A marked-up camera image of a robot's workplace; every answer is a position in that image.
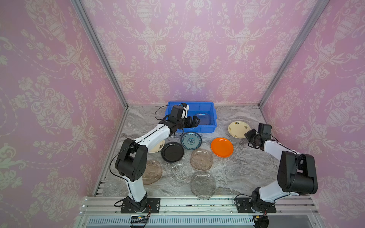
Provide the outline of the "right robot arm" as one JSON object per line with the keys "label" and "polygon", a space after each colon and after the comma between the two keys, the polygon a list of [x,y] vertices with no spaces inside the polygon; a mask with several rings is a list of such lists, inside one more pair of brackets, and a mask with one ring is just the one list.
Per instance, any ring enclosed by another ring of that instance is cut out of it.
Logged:
{"label": "right robot arm", "polygon": [[250,146],[260,149],[279,161],[277,179],[265,187],[257,187],[251,196],[251,206],[262,211],[277,200],[288,196],[315,194],[318,190],[315,158],[290,149],[271,134],[272,126],[260,123],[258,130],[245,133]]}

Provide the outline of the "cream plate with calligraphy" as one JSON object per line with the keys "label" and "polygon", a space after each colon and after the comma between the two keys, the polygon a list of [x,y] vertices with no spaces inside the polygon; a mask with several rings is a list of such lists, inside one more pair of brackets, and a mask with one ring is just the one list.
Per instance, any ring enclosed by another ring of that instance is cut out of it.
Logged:
{"label": "cream plate with calligraphy", "polygon": [[246,138],[245,134],[251,130],[251,127],[243,121],[235,121],[229,124],[228,132],[231,136],[238,139]]}

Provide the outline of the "orange plastic plate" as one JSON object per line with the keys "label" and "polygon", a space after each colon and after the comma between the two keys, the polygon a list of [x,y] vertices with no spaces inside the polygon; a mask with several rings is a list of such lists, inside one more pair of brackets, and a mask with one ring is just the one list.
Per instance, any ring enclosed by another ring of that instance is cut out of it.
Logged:
{"label": "orange plastic plate", "polygon": [[230,157],[234,152],[231,141],[222,137],[216,138],[211,142],[211,149],[216,156],[221,158]]}

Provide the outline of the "grey clear plate front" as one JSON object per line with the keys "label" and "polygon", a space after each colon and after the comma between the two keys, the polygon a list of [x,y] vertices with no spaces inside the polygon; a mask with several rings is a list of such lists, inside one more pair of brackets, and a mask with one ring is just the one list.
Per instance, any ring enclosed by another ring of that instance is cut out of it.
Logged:
{"label": "grey clear plate front", "polygon": [[208,172],[196,172],[191,181],[191,192],[198,198],[210,198],[216,191],[216,179]]}

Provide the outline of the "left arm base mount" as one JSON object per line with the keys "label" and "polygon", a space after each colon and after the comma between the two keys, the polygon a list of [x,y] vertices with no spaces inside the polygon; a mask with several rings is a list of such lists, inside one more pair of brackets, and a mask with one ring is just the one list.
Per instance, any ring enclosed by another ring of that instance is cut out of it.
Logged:
{"label": "left arm base mount", "polygon": [[122,214],[132,213],[152,213],[158,214],[160,211],[161,199],[160,198],[146,198],[141,203],[136,203],[129,197],[123,200],[120,212]]}

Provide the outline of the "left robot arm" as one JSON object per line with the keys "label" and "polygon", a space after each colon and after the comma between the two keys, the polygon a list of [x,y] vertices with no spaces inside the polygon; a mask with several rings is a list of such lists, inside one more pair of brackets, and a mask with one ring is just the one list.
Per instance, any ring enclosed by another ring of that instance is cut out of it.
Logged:
{"label": "left robot arm", "polygon": [[159,121],[157,126],[145,135],[123,141],[120,152],[114,157],[115,168],[128,187],[126,200],[142,211],[147,205],[147,192],[144,189],[142,175],[145,172],[148,152],[162,140],[184,128],[194,128],[200,123],[196,116],[188,116],[189,105],[182,103],[172,106],[169,115]]}

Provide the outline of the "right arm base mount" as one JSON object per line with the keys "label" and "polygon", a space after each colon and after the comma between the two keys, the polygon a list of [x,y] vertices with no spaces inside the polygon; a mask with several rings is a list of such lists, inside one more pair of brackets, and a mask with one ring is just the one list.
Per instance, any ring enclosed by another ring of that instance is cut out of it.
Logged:
{"label": "right arm base mount", "polygon": [[274,203],[261,199],[252,200],[247,197],[238,197],[234,200],[238,213],[276,213]]}

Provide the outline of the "grey clear plate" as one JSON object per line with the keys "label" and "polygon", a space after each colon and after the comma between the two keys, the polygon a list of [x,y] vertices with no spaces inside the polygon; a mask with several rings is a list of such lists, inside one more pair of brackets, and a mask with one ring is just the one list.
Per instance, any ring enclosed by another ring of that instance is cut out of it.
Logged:
{"label": "grey clear plate", "polygon": [[211,125],[212,123],[212,118],[208,113],[197,113],[195,116],[200,120],[199,125]]}
{"label": "grey clear plate", "polygon": [[208,172],[196,172],[191,181],[191,192],[198,198],[210,198],[216,191],[216,179]]}

